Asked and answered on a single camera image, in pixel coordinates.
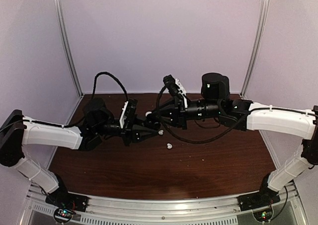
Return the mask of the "black earbud charging case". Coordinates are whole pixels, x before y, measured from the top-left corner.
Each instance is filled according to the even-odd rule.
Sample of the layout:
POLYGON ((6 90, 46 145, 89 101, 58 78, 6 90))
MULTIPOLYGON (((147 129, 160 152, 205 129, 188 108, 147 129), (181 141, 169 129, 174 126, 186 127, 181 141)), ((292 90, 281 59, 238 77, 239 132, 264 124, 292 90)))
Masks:
POLYGON ((153 130, 159 130, 161 128, 160 120, 152 115, 146 116, 146 126, 153 130))

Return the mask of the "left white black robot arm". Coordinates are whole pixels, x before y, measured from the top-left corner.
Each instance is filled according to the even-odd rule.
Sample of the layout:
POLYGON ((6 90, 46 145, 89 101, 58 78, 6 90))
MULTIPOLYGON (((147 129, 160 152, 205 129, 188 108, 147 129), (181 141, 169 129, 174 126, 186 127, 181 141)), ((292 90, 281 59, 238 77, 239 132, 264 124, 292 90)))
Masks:
POLYGON ((72 200, 62 179, 25 154, 22 147, 44 145, 91 151, 103 137, 120 137, 129 146, 162 135, 160 123, 139 118, 136 107, 136 100, 126 101, 120 117, 115 118, 102 98, 94 98, 83 108, 82 124, 74 126, 37 121, 23 116, 21 110, 13 110, 0 128, 0 163, 15 168, 42 187, 60 207, 67 207, 72 200))

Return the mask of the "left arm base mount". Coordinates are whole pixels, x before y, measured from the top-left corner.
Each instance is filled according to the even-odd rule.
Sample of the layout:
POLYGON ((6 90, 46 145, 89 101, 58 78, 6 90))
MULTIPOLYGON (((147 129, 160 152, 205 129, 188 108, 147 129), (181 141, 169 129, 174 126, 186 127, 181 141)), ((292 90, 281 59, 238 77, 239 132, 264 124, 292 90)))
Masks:
POLYGON ((54 205, 53 218, 59 224, 65 224, 75 219, 78 212, 85 212, 88 206, 88 197, 68 193, 66 197, 58 198, 52 194, 46 195, 45 202, 54 205))

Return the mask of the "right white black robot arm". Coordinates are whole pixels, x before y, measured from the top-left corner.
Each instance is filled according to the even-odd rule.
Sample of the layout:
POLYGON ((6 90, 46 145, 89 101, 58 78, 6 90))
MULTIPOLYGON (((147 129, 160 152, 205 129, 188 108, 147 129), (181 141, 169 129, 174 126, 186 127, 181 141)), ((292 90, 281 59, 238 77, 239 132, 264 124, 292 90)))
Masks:
POLYGON ((190 100, 180 81, 172 75, 163 78, 156 107, 146 113, 149 120, 158 120, 176 139, 190 144, 216 141, 231 130, 273 131, 302 138, 302 144, 279 169, 266 175, 255 194, 255 202, 265 206, 283 187, 303 171, 318 163, 318 107, 296 110, 263 105, 251 100, 230 98, 229 78, 219 73, 202 75, 202 99, 190 100), (214 118, 227 129, 205 140, 190 140, 175 134, 170 127, 187 129, 189 120, 214 118))

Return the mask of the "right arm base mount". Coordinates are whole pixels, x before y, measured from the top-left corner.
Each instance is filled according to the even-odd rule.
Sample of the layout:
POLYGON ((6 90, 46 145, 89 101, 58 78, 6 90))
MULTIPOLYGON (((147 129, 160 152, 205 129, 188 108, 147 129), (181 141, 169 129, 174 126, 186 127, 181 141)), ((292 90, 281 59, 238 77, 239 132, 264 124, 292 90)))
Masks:
POLYGON ((240 210, 252 211, 252 215, 257 222, 269 222, 274 216, 273 204, 280 202, 278 194, 274 196, 261 195, 260 192, 238 196, 240 210))

